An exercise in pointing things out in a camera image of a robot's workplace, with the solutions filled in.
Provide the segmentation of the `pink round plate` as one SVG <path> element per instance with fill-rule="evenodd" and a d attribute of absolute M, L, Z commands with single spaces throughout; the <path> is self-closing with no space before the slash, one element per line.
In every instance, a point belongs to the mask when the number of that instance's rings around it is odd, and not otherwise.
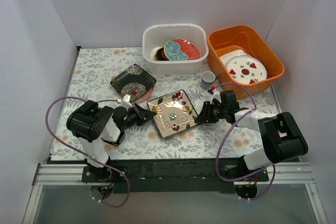
<path fill-rule="evenodd" d="M 132 89 L 129 93 L 131 103 L 143 102 L 148 99 L 153 93 L 153 88 L 146 89 L 144 87 L 138 87 Z"/>

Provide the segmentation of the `square dark rimmed plate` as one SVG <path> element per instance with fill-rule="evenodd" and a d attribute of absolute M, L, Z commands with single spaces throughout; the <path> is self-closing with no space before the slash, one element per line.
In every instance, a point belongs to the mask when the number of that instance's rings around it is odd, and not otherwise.
<path fill-rule="evenodd" d="M 198 124 L 198 117 L 191 100 L 184 90 L 174 91 L 147 102 L 154 113 L 153 121 L 162 139 L 187 131 Z"/>

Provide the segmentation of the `black floral square plate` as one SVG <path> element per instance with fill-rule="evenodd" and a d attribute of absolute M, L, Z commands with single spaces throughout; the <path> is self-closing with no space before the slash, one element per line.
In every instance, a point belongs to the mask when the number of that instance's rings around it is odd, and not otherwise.
<path fill-rule="evenodd" d="M 150 89 L 154 88 L 156 79 L 137 64 L 132 64 L 110 81 L 111 86 L 122 97 L 130 96 L 134 102 Z"/>

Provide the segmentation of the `red and teal round plate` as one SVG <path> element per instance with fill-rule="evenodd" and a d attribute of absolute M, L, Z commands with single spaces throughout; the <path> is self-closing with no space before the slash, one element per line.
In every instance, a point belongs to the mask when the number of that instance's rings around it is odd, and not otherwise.
<path fill-rule="evenodd" d="M 167 41 L 163 51 L 169 61 L 197 60 L 201 57 L 199 49 L 193 43 L 180 38 Z"/>

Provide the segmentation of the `yellow dotted scalloped plate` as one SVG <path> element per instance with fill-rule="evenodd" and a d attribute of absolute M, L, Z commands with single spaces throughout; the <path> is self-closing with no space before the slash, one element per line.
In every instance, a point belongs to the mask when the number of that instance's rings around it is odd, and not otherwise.
<path fill-rule="evenodd" d="M 159 61 L 159 59 L 158 59 L 158 52 L 160 52 L 160 50 L 162 49 L 162 47 L 161 48 L 159 48 L 156 52 L 155 52 L 155 54 L 154 54 L 154 60 L 156 60 L 156 61 Z"/>

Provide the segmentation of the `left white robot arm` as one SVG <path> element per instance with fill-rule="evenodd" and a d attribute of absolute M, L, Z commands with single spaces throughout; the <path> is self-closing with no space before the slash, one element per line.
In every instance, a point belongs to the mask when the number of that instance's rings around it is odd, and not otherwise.
<path fill-rule="evenodd" d="M 110 156 L 105 146 L 118 147 L 125 139 L 126 130 L 145 124 L 155 115 L 156 112 L 125 99 L 115 108 L 100 107 L 98 103 L 89 100 L 69 116 L 66 127 L 88 154 L 90 174 L 98 181 L 106 182 L 111 178 L 112 170 L 106 165 Z"/>

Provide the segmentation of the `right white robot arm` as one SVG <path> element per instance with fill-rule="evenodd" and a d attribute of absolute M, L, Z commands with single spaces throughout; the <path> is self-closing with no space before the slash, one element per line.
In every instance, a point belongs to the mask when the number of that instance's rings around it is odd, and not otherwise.
<path fill-rule="evenodd" d="M 233 90 L 211 90 L 212 99 L 203 103 L 197 124 L 225 120 L 232 128 L 244 127 L 260 133 L 262 148 L 238 159 L 237 180 L 251 180 L 263 168 L 306 155 L 308 144 L 289 112 L 267 114 L 242 108 Z"/>

